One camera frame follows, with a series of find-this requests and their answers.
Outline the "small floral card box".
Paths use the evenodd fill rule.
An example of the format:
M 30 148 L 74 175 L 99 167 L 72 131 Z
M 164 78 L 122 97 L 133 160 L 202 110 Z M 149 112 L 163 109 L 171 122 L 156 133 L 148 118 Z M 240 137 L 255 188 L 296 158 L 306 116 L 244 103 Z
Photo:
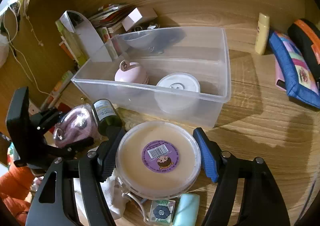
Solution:
M 171 225 L 174 210 L 174 200 L 153 200 L 148 223 L 150 225 Z

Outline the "blue patchwork fabric pouch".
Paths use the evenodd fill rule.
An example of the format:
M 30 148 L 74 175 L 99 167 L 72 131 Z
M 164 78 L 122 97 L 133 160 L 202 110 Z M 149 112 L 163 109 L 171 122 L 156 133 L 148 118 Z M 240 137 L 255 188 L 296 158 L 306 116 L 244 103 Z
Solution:
M 319 89 L 297 46 L 278 31 L 269 33 L 268 43 L 283 74 L 287 96 L 319 108 Z

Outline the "orange cloth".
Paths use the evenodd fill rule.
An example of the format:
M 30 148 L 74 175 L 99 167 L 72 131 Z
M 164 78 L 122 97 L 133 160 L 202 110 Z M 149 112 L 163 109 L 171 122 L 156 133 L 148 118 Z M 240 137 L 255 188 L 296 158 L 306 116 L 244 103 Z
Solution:
M 20 225 L 25 225 L 30 203 L 25 201 L 35 177 L 29 167 L 14 163 L 1 177 L 1 199 Z

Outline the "dark green glass bottle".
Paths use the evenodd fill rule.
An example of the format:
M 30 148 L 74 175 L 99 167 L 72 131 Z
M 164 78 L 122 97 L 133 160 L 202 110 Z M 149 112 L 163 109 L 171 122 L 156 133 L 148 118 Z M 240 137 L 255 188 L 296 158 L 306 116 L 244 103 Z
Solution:
M 100 99 L 94 102 L 92 111 L 97 122 L 98 132 L 102 136 L 107 136 L 112 127 L 122 127 L 123 125 L 116 109 L 108 99 Z

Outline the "small white cardboard box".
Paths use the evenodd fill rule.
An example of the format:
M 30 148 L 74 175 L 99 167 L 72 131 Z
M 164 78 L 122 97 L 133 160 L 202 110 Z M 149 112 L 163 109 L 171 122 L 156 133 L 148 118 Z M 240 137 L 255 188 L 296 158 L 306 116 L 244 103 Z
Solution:
M 139 24 L 154 20 L 158 15 L 154 11 L 153 8 L 150 7 L 136 7 L 123 21 L 121 24 L 123 25 L 125 31 L 129 31 L 135 26 Z

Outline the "cream yellow lotion bottle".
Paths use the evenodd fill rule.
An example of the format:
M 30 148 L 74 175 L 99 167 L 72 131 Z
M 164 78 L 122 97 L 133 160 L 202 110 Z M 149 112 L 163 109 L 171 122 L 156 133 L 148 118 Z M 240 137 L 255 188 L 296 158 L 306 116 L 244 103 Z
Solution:
M 270 17 L 266 14 L 259 13 L 257 35 L 255 40 L 255 52 L 263 55 L 266 50 L 268 35 L 270 30 Z

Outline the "stack of books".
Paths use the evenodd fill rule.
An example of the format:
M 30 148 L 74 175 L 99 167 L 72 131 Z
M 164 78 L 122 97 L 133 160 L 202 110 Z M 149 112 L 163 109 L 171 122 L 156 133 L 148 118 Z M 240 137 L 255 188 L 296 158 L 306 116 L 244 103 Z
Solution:
M 130 4 L 109 4 L 99 8 L 98 12 L 89 17 L 91 22 L 103 43 L 106 43 L 117 34 L 125 33 L 122 21 L 133 10 L 134 6 Z

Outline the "beige slime tub purple sticker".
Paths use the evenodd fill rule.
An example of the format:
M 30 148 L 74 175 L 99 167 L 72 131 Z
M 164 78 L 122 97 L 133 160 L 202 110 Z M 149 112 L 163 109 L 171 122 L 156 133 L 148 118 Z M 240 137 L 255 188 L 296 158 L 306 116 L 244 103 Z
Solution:
M 170 199 L 195 183 L 201 170 L 201 151 L 185 129 L 148 121 L 123 136 L 116 169 L 130 192 L 151 200 Z

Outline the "white lidded round container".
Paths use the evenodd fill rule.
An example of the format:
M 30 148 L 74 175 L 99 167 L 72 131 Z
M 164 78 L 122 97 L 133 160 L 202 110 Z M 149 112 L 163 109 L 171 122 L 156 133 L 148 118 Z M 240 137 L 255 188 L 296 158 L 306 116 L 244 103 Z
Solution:
M 159 108 L 171 115 L 194 112 L 199 103 L 200 83 L 188 73 L 172 73 L 157 83 L 155 99 Z

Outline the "black orange zip case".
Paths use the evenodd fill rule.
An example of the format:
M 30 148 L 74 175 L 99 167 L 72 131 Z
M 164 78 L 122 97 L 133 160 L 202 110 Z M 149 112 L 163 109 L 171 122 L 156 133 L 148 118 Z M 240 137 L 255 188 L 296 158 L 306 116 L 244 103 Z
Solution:
M 298 19 L 291 24 L 287 33 L 300 50 L 319 87 L 319 29 L 307 19 Z

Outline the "white drawstring cloth bag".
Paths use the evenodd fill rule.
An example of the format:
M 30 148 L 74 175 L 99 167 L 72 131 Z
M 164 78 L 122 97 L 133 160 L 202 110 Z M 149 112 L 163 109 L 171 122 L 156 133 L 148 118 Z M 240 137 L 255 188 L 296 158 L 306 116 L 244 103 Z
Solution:
M 80 222 L 83 225 L 89 225 L 88 218 L 86 215 L 85 205 L 82 197 L 80 179 L 73 179 L 74 196 L 76 201 L 76 208 L 79 212 Z M 144 217 L 144 222 L 147 223 L 147 216 L 142 203 L 132 194 L 118 176 L 116 168 L 114 168 L 112 175 L 107 178 L 104 182 L 100 183 L 103 196 L 110 210 L 110 213 L 114 220 L 120 219 L 124 215 L 126 204 L 128 201 L 135 201 L 139 207 L 140 212 Z

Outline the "clear plastic storage bin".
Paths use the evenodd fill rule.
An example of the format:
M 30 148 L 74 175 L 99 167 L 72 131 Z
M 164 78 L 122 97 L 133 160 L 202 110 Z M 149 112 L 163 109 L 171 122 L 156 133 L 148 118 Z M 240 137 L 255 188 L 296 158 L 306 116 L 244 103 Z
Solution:
M 231 98 L 231 74 L 226 32 L 219 27 L 171 27 L 114 36 L 105 44 L 112 61 L 80 68 L 72 81 L 90 100 L 109 99 L 119 107 L 184 123 L 213 127 Z M 148 84 L 117 82 L 123 60 L 138 62 Z M 188 73 L 200 83 L 194 112 L 171 115 L 155 99 L 157 83 L 172 73 Z

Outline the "pink round compact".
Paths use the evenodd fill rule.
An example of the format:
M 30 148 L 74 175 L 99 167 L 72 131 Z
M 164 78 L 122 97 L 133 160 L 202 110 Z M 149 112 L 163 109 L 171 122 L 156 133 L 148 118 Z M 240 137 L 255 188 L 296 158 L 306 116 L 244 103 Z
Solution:
M 148 84 L 149 77 L 140 63 L 123 60 L 114 76 L 114 80 L 117 82 Z

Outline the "pink phone under pouch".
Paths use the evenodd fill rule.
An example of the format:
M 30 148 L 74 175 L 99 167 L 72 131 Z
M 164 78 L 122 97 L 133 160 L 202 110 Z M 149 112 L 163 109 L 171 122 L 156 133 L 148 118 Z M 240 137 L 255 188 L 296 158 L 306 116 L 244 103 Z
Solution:
M 285 79 L 277 59 L 275 59 L 275 83 L 280 90 L 286 91 Z

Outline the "orange green tube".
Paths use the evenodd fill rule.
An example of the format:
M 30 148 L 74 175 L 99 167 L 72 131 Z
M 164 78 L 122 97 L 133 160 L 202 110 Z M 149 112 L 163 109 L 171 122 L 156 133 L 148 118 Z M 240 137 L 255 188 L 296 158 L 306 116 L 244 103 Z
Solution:
M 67 87 L 67 85 L 71 82 L 72 77 L 74 74 L 71 71 L 67 71 L 63 74 L 61 80 L 54 86 L 53 90 L 50 92 L 46 100 L 40 107 L 41 111 L 44 111 L 48 108 L 53 107 L 58 99 L 61 96 L 63 90 Z

